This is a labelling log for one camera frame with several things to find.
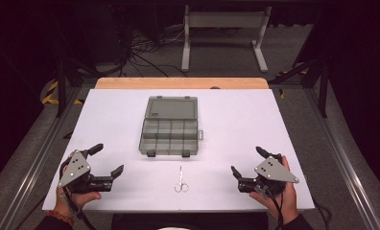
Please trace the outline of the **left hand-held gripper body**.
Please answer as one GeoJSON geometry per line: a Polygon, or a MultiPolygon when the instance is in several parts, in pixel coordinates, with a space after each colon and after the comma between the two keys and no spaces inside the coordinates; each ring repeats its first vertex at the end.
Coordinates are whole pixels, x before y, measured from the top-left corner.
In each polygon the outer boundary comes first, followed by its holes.
{"type": "Polygon", "coordinates": [[[89,150],[75,150],[73,156],[64,162],[66,169],[60,170],[59,188],[66,188],[72,194],[111,191],[113,178],[92,175],[88,155],[91,155],[89,150]]]}

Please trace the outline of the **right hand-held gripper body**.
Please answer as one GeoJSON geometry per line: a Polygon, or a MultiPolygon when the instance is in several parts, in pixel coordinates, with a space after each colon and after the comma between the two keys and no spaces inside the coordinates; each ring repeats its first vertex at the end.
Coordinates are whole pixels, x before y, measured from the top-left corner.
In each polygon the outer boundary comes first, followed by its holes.
{"type": "Polygon", "coordinates": [[[254,168],[257,176],[243,177],[238,173],[238,190],[240,193],[257,192],[262,196],[278,196],[286,188],[286,183],[298,183],[299,179],[281,163],[280,155],[270,155],[254,168]]]}

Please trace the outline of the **small metal scissors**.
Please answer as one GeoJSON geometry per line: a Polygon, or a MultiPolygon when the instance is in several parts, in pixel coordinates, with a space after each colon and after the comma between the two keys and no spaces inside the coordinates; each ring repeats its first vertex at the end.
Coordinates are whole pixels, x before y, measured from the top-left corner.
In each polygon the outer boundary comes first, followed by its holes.
{"type": "Polygon", "coordinates": [[[176,193],[186,193],[189,191],[189,185],[183,181],[182,167],[179,167],[178,171],[178,183],[175,185],[176,193]]]}

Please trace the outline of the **grey plastic compartment box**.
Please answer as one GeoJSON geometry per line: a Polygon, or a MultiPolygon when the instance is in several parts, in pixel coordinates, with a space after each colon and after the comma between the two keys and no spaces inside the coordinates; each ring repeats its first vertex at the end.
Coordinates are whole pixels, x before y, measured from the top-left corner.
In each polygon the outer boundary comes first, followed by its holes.
{"type": "Polygon", "coordinates": [[[148,157],[196,155],[199,150],[197,97],[152,96],[142,124],[139,151],[148,157]]]}

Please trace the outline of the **person's left hand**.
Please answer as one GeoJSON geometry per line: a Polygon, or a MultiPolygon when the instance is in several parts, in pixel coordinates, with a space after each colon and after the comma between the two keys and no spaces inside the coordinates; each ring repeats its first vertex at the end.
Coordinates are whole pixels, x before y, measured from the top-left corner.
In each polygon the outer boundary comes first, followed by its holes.
{"type": "MultiPolygon", "coordinates": [[[[77,215],[77,212],[71,208],[71,204],[67,201],[65,191],[63,188],[57,188],[56,190],[56,205],[54,211],[62,217],[72,219],[77,215]]],[[[86,194],[71,194],[73,202],[82,209],[85,204],[93,200],[99,200],[102,195],[99,192],[90,192],[86,194]]]]}

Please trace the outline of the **person's right hand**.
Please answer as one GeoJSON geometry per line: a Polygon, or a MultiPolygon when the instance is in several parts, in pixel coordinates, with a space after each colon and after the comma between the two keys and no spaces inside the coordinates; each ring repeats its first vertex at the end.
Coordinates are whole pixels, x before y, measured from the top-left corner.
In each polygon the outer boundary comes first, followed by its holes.
{"type": "Polygon", "coordinates": [[[291,182],[287,182],[283,193],[274,198],[277,205],[275,205],[271,198],[263,197],[257,192],[251,192],[249,196],[264,205],[271,215],[277,220],[281,219],[283,224],[288,223],[298,216],[297,194],[294,184],[291,182]]]}

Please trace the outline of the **white table sheet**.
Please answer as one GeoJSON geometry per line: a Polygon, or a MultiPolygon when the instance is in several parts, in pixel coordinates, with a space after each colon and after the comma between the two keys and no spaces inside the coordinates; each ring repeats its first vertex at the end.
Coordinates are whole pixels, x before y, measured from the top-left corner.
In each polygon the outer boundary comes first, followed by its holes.
{"type": "Polygon", "coordinates": [[[66,148],[104,148],[89,157],[95,175],[107,175],[123,165],[110,192],[86,204],[88,211],[111,213],[246,212],[263,207],[242,194],[232,175],[253,177],[262,162],[256,147],[287,157],[296,185],[297,207],[314,204],[278,105],[270,89],[194,90],[198,98],[199,128],[203,137],[197,155],[189,158],[148,157],[138,146],[152,90],[93,89],[88,93],[74,133],[66,148]],[[176,193],[178,171],[189,185],[176,193]]]}

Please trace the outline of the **person's dark clothing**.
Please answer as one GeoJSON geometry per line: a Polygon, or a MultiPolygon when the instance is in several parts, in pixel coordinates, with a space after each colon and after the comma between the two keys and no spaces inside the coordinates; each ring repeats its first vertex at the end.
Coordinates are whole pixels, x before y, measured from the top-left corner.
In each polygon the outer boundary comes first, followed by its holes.
{"type": "Polygon", "coordinates": [[[266,213],[115,214],[111,230],[269,230],[266,213]]]}

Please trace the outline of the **yellow black floor tape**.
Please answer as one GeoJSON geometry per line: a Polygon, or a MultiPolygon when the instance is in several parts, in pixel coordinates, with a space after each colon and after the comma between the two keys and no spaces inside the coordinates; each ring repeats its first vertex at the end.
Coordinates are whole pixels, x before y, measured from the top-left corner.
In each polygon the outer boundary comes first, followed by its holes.
{"type": "MultiPolygon", "coordinates": [[[[287,73],[286,71],[278,72],[276,74],[276,77],[280,78],[283,75],[285,75],[286,73],[287,73]]],[[[307,71],[305,71],[305,70],[298,73],[299,76],[303,76],[303,77],[306,76],[306,74],[307,74],[307,71]]],[[[281,99],[285,99],[286,98],[286,94],[285,94],[285,92],[284,92],[284,90],[282,88],[279,88],[278,92],[279,92],[279,96],[280,96],[281,99]]]]}
{"type": "Polygon", "coordinates": [[[53,98],[54,92],[58,86],[59,83],[56,80],[53,80],[50,83],[48,90],[41,101],[43,104],[59,104],[59,100],[53,98]]]}

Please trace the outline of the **black tripod stand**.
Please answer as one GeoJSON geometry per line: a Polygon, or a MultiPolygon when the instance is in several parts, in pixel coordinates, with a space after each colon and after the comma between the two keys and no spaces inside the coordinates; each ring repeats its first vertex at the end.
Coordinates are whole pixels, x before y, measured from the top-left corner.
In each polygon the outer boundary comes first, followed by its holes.
{"type": "Polygon", "coordinates": [[[327,65],[327,58],[318,58],[302,62],[292,70],[287,71],[285,75],[280,78],[269,80],[268,84],[281,84],[282,82],[296,76],[301,71],[307,71],[306,76],[300,81],[303,88],[312,88],[317,81],[320,82],[320,91],[318,97],[318,109],[323,118],[326,118],[326,96],[328,88],[328,73],[329,67],[327,65]]]}
{"type": "Polygon", "coordinates": [[[57,60],[57,77],[59,105],[57,118],[65,111],[67,106],[66,82],[69,81],[72,87],[80,87],[83,83],[83,74],[79,72],[83,69],[89,76],[100,78],[102,75],[95,69],[90,68],[83,63],[71,57],[60,57],[57,60]]]}

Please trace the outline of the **wooden table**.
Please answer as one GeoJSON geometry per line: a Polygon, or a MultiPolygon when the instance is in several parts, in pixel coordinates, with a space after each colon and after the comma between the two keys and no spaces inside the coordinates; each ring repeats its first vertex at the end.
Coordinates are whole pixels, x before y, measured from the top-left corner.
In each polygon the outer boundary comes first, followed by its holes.
{"type": "Polygon", "coordinates": [[[269,89],[262,78],[100,78],[96,89],[269,89]]]}

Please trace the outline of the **white metal stand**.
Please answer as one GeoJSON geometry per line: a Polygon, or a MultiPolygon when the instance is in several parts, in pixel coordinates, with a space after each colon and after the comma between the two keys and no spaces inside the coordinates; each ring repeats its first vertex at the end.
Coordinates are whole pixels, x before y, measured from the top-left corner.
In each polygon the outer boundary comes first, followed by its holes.
{"type": "Polygon", "coordinates": [[[262,11],[190,11],[190,6],[186,5],[183,18],[184,44],[181,61],[181,69],[188,71],[190,66],[191,28],[249,28],[258,31],[258,37],[250,44],[260,71],[269,71],[264,59],[261,45],[272,13],[271,7],[266,7],[262,11]]]}

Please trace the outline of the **aluminium rail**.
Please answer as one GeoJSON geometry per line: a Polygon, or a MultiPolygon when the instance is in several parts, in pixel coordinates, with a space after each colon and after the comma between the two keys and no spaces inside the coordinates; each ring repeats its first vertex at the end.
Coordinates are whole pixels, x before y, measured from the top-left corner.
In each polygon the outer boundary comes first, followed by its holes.
{"type": "Polygon", "coordinates": [[[47,104],[0,174],[0,230],[14,230],[50,189],[58,173],[68,140],[81,111],[74,104],[85,91],[73,87],[66,96],[66,108],[47,104]]]}
{"type": "Polygon", "coordinates": [[[377,217],[360,178],[354,171],[342,144],[335,136],[329,120],[322,116],[318,108],[318,98],[315,92],[312,89],[305,89],[304,92],[331,145],[333,157],[366,228],[368,230],[380,230],[380,219],[377,217]]]}

